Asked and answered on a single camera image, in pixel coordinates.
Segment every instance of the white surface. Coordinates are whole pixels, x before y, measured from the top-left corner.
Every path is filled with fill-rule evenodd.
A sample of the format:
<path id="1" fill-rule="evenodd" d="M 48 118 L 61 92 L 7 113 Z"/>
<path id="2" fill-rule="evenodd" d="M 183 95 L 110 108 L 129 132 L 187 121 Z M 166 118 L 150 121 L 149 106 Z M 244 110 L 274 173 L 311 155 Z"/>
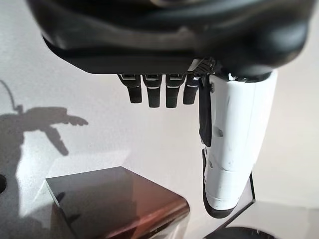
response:
<path id="1" fill-rule="evenodd" d="M 163 88 L 161 108 L 149 109 L 143 87 L 143 104 L 131 105 L 117 76 L 85 73 L 50 52 L 22 0 L 0 1 L 0 79 L 28 112 L 28 117 L 16 116 L 0 86 L 0 120 L 7 132 L 0 138 L 0 174 L 8 179 L 0 195 L 0 213 L 5 215 L 0 217 L 1 239 L 10 233 L 14 239 L 32 238 L 24 235 L 30 232 L 46 239 L 50 228 L 56 231 L 45 177 L 119 165 L 187 199 L 191 215 L 185 239 L 204 237 L 222 224 L 207 214 L 202 202 L 198 102 L 183 106 L 180 94 L 179 107 L 166 109 Z M 63 124 L 68 119 L 63 109 L 53 109 L 57 121 L 51 125 L 46 107 L 67 108 L 88 125 Z M 44 125 L 58 130 L 67 156 L 37 130 Z M 239 208 L 250 195 L 246 191 Z"/>
<path id="2" fill-rule="evenodd" d="M 278 239 L 317 239 L 319 210 L 256 202 L 230 227 L 259 229 Z"/>
<path id="3" fill-rule="evenodd" d="M 274 71 L 258 83 L 210 76 L 212 143 L 206 148 L 205 188 L 214 209 L 228 210 L 238 203 L 265 136 L 277 75 Z"/>
<path id="4" fill-rule="evenodd" d="M 257 200 L 319 208 L 319 9 L 302 54 L 279 70 L 263 147 Z"/>

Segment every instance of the robotic hand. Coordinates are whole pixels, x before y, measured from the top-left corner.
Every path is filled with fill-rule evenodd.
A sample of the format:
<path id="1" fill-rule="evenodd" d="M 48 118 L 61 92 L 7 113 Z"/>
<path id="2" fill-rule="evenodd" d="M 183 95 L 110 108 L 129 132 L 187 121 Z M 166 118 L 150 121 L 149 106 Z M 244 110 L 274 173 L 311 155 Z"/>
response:
<path id="1" fill-rule="evenodd" d="M 298 56 L 315 0 L 27 0 L 47 46 L 94 74 L 118 74 L 132 103 L 176 107 L 199 89 L 203 199 L 215 218 L 237 205 L 257 160 L 276 68 Z"/>

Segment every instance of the white robotic arm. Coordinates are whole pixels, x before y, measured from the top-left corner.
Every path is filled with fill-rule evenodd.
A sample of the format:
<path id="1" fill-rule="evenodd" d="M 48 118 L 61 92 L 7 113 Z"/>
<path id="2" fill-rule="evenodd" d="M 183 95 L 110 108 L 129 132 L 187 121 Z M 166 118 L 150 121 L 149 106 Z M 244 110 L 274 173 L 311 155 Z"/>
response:
<path id="1" fill-rule="evenodd" d="M 228 216 L 245 188 L 263 142 L 276 81 L 275 70 L 257 82 L 210 75 L 200 84 L 200 101 L 210 98 L 211 105 L 211 118 L 201 117 L 206 125 L 200 131 L 206 144 L 203 197 L 215 218 Z"/>

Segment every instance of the black robotic finger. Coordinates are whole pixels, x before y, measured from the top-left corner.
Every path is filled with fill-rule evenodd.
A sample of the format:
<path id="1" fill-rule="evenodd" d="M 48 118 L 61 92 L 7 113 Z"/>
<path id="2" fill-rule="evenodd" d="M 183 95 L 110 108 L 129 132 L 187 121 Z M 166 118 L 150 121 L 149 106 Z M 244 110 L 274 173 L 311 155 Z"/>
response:
<path id="1" fill-rule="evenodd" d="M 166 75 L 166 107 L 176 108 L 177 97 L 180 86 L 184 83 L 186 76 L 179 74 Z"/>
<path id="2" fill-rule="evenodd" d="M 143 82 L 148 90 L 149 107 L 160 107 L 161 74 L 143 75 Z"/>
<path id="3" fill-rule="evenodd" d="M 186 78 L 185 88 L 184 88 L 184 96 L 183 96 L 183 104 L 184 105 L 192 105 L 195 102 L 196 93 L 198 91 L 199 79 L 200 75 L 189 74 Z"/>
<path id="4" fill-rule="evenodd" d="M 123 85 L 128 88 L 130 101 L 133 104 L 142 102 L 142 88 L 140 75 L 118 75 Z"/>

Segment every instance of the white plastic casing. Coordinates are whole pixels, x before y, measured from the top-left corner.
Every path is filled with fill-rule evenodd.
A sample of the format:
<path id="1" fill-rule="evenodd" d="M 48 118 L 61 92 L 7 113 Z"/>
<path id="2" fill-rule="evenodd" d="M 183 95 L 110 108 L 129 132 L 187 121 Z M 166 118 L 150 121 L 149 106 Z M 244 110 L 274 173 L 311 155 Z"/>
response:
<path id="1" fill-rule="evenodd" d="M 206 147 L 205 190 L 216 210 L 234 208 L 257 161 L 278 73 L 258 83 L 210 76 L 212 142 Z"/>

